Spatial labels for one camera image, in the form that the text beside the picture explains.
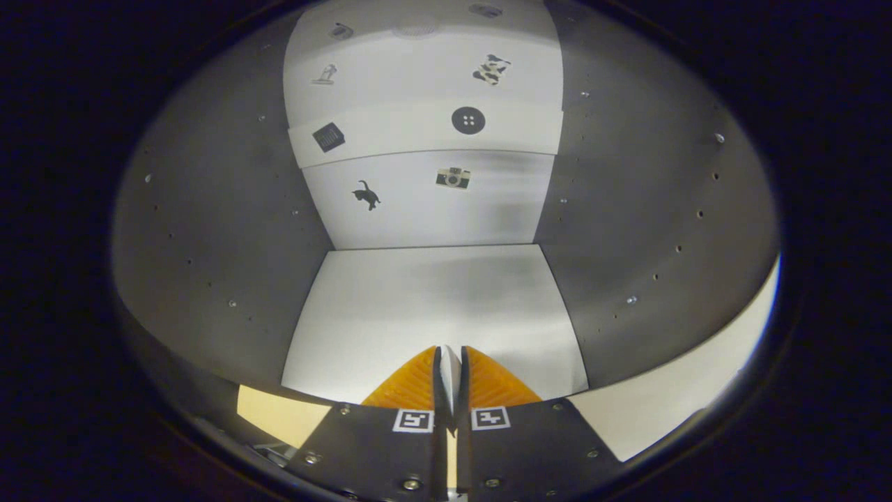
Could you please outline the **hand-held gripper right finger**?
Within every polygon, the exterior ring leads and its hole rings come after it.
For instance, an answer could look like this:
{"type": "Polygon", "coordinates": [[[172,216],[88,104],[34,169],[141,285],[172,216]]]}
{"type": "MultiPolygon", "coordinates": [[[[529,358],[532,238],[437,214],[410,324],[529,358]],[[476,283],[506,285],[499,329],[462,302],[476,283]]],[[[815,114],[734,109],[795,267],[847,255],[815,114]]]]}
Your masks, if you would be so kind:
{"type": "Polygon", "coordinates": [[[469,501],[590,501],[624,471],[566,397],[511,401],[503,368],[462,347],[456,398],[456,488],[469,501]]]}

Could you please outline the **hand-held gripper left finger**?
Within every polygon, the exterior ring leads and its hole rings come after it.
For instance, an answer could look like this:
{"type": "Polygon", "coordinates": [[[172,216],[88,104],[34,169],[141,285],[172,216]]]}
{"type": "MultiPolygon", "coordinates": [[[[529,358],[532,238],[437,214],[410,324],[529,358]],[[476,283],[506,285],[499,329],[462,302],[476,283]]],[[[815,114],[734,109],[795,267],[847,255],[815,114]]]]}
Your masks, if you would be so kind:
{"type": "Polygon", "coordinates": [[[287,473],[324,489],[320,500],[445,501],[447,397],[442,351],[431,351],[420,374],[427,406],[338,403],[297,448],[287,473]]]}

